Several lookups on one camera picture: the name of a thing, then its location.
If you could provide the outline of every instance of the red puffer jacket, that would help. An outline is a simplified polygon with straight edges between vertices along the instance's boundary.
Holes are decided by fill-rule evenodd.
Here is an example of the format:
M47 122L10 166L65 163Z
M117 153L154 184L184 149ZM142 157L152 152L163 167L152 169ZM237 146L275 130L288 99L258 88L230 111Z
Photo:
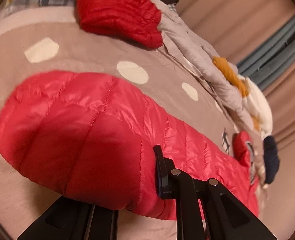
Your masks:
M150 0L77 0L77 11L87 32L135 40L151 49L162 46L161 12Z
M31 181L105 208L174 220L175 201L156 193L156 144L177 168L218 179L258 215L249 167L123 79L39 74L19 85L0 113L0 153Z

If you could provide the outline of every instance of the silver rivet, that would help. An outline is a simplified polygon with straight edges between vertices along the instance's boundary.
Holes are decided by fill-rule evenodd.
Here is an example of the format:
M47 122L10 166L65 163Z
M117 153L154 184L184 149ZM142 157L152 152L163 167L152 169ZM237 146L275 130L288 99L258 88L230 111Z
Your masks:
M216 186L219 184L219 182L216 179L209 179L209 184L212 186Z
M180 171L179 169L173 169L173 170L171 170L171 173L172 173L173 175L178 176L178 175L181 174L181 171Z

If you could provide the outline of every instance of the bed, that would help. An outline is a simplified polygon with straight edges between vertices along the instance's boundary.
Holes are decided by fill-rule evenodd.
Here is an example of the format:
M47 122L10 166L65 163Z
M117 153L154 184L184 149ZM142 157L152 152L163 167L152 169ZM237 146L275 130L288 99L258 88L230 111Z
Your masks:
M7 97L27 77L51 70L108 73L125 79L151 97L169 114L206 135L225 154L231 142L247 130L255 149L255 172L261 180L256 196L263 212L266 200L262 140L249 114L200 74L167 32L158 49L134 42L86 33L75 16L75 0L6 0L0 9L0 110ZM179 17L174 5L159 4L169 19ZM202 42L205 64L215 49ZM8 239L17 239L60 196L22 177L0 155L0 225ZM119 213L118 239L176 239L176 222Z

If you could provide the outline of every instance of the navy blue cloth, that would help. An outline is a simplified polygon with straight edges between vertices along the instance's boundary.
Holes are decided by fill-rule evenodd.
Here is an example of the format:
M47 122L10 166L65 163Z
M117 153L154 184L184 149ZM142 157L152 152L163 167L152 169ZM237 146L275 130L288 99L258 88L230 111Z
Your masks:
M280 166L277 144L273 136L268 136L263 141L264 146L264 164L265 164L265 183L271 184L274 181Z

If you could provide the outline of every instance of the beige blanket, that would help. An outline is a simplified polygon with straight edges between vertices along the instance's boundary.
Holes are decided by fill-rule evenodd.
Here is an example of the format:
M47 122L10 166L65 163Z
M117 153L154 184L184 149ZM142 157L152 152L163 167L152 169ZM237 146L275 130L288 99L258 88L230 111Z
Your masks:
M60 13L58 8L22 11L11 16L15 28L9 19L0 21L0 109L15 86L35 73L54 69L109 73L132 82L168 113L233 154L235 124L207 82L187 71L186 62L170 55L166 47L148 51L137 44L85 33L70 21L73 17L59 22ZM18 174L1 155L0 196L0 223L14 239L58 198ZM121 211L118 239L175 240L176 222Z

